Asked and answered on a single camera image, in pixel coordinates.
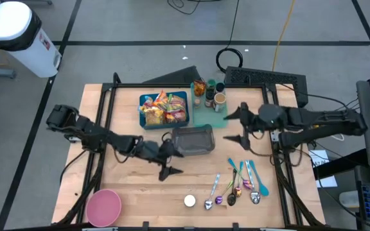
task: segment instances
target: pink bowl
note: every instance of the pink bowl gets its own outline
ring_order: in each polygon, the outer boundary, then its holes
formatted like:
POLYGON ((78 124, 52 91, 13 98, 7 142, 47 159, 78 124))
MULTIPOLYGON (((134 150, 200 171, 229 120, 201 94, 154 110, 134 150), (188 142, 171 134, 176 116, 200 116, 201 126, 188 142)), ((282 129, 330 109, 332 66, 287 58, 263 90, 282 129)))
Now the pink bowl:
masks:
POLYGON ((85 213, 95 227, 112 225, 121 213, 121 198, 114 191, 102 189, 89 199, 85 213))

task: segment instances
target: white trash can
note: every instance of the white trash can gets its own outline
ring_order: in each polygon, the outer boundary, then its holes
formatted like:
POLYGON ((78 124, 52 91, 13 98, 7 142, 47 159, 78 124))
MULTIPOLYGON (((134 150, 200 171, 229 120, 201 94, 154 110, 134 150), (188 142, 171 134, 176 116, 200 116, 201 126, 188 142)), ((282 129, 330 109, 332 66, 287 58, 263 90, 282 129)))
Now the white trash can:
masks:
POLYGON ((38 15, 26 4, 0 4, 0 49, 7 51, 38 77, 58 73, 61 54, 41 28, 38 15))

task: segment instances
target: food packet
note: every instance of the food packet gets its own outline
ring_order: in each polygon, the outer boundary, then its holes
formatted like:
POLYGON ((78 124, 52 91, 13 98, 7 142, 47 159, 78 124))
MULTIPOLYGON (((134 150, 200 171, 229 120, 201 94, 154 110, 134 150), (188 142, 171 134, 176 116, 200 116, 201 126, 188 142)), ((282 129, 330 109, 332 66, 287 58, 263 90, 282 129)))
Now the food packet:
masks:
POLYGON ((152 108, 152 103, 154 102, 153 99, 149 96, 145 96, 145 99, 146 101, 144 102, 144 104, 142 106, 139 106, 138 108, 141 113, 144 113, 146 109, 152 108))
POLYGON ((170 94, 170 100, 169 100, 169 103, 168 103, 167 112, 173 112, 173 111, 177 111, 177 110, 181 110, 181 111, 184 111, 184 112, 186 111, 185 99, 182 99, 179 96, 174 96, 174 95, 170 94))
POLYGON ((183 110, 176 110, 165 113, 167 123, 179 123, 186 121, 186 112, 183 110))
POLYGON ((168 109, 168 96, 162 90, 157 96, 155 101, 152 103, 153 106, 160 108, 161 110, 167 111, 168 109))
POLYGON ((157 107, 144 110, 146 125, 164 124, 164 111, 157 107))

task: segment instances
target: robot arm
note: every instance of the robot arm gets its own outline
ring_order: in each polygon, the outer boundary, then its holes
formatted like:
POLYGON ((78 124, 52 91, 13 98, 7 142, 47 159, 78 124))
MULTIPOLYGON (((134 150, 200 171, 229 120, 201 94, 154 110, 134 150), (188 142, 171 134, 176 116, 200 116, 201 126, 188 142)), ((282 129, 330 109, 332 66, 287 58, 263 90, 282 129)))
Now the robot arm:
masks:
POLYGON ((142 136, 118 135, 103 128, 88 118, 79 115, 76 108, 66 105, 55 105, 46 124, 48 129, 61 132, 67 136, 78 137, 82 148, 92 152, 103 151, 101 143, 110 144, 114 150, 126 157, 137 157, 162 166, 159 180, 165 180, 169 175, 181 173, 179 169, 166 167, 171 156, 183 157, 170 140, 165 140, 161 147, 154 141, 144 141, 142 136))
POLYGON ((243 126, 243 136, 224 137, 239 142, 249 150, 248 134, 274 130, 300 132, 281 132, 278 146, 281 150, 295 149, 304 142, 329 137, 338 133, 345 135, 363 135, 367 130, 364 118, 354 110, 311 112, 304 108, 262 105, 258 115, 249 111, 245 102, 236 111, 224 119, 239 119, 243 126))

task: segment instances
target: metal spoon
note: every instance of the metal spoon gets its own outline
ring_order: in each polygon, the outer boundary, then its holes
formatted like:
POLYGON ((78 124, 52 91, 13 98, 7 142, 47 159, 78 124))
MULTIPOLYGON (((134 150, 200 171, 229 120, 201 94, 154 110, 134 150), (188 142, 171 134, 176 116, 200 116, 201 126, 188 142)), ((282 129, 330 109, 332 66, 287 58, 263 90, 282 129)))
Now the metal spoon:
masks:
POLYGON ((261 182, 261 179, 260 179, 260 176, 258 174, 258 172, 256 171, 256 168, 255 168, 255 164, 254 164, 254 161, 253 160, 250 160, 249 161, 249 165, 251 166, 251 168, 254 170, 254 173, 256 175, 256 179, 258 179, 258 183, 260 185, 260 193, 264 196, 268 196, 269 195, 269 190, 267 189, 267 187, 265 185, 263 185, 263 183, 261 182))
POLYGON ((243 179, 242 173, 236 168, 236 166, 235 166, 235 164, 234 164, 234 162, 232 161, 231 158, 228 158, 228 162, 231 164, 231 166, 236 170, 236 172, 241 177, 243 186, 247 189, 251 189, 251 187, 252 187, 251 184, 249 183, 248 180, 243 179))
POLYGON ((205 201, 205 209, 206 210, 209 210, 209 209, 211 209, 212 208, 212 201, 211 201, 211 197, 212 197, 212 195, 213 195, 213 193, 215 192, 215 189, 216 189, 216 185, 218 184, 218 181, 219 181, 219 176, 220 176, 221 174, 220 173, 218 173, 218 174, 216 174, 216 178, 215 178, 215 183, 213 184, 213 186, 212 186, 212 191, 211 191, 211 195, 209 196, 209 198, 205 201))
MULTIPOLYGON (((233 171, 233 182, 235 182, 236 172, 237 172, 237 170, 236 170, 236 169, 234 169, 234 171, 233 171)), ((235 196, 234 191, 232 191, 232 192, 228 195, 228 197, 227 197, 227 202, 228 202, 228 205, 229 205, 229 206, 233 206, 233 205, 236 203, 236 196, 235 196)))
POLYGON ((226 193, 226 191, 228 191, 228 189, 229 189, 233 184, 234 184, 234 181, 233 181, 233 180, 231 180, 231 182, 229 182, 228 186, 226 187, 225 191, 224 191, 220 196, 217 196, 217 197, 215 198, 215 203, 216 203, 217 205, 219 205, 219 204, 221 204, 221 203, 222 203, 222 201, 224 200, 222 197, 224 196, 224 194, 226 193))
MULTIPOLYGON (((243 168, 243 161, 240 162, 239 172, 242 172, 242 168, 243 168)), ((242 195, 242 190, 240 188, 240 185, 241 185, 241 175, 239 175, 239 178, 238 178, 238 186, 236 186, 235 189, 234 189, 234 193, 235 193, 237 198, 242 195)))
POLYGON ((248 169, 249 180, 251 180, 251 184, 252 184, 251 200, 256 205, 261 200, 261 194, 258 191, 255 190, 254 179, 252 177, 251 168, 249 167, 249 161, 246 160, 245 163, 246 163, 247 169, 248 169))

